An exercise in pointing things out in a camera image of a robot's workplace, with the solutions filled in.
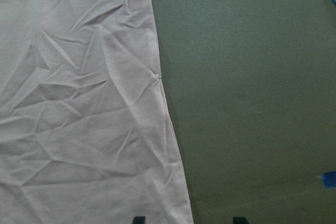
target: white fabric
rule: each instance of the white fabric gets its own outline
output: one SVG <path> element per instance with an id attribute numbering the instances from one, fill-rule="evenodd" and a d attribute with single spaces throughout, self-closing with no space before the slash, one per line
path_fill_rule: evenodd
<path id="1" fill-rule="evenodd" d="M 151 0 L 0 0 L 0 223 L 192 224 Z"/>

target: black object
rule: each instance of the black object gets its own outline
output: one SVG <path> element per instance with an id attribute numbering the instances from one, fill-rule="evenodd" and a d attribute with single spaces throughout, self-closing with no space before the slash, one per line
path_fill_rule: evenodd
<path id="1" fill-rule="evenodd" d="M 132 224 L 145 224 L 145 223 L 146 223 L 145 216 L 135 216 L 132 221 Z"/>
<path id="2" fill-rule="evenodd" d="M 233 217 L 233 224 L 248 224 L 248 221 L 244 217 Z"/>

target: wrinkled fabric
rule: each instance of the wrinkled fabric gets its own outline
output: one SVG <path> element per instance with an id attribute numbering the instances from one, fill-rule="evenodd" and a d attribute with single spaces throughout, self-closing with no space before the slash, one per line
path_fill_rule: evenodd
<path id="1" fill-rule="evenodd" d="M 192 224 L 151 0 L 0 0 L 0 223 Z"/>

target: white cloth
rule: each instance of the white cloth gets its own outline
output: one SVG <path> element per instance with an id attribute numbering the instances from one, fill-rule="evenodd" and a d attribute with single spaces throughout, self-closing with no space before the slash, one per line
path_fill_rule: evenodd
<path id="1" fill-rule="evenodd" d="M 192 224 L 151 0 L 0 0 L 0 223 Z"/>

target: green surface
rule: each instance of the green surface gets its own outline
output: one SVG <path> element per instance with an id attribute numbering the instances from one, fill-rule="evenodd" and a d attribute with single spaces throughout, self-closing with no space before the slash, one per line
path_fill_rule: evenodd
<path id="1" fill-rule="evenodd" d="M 152 0 L 195 224 L 336 223 L 331 0 Z"/>

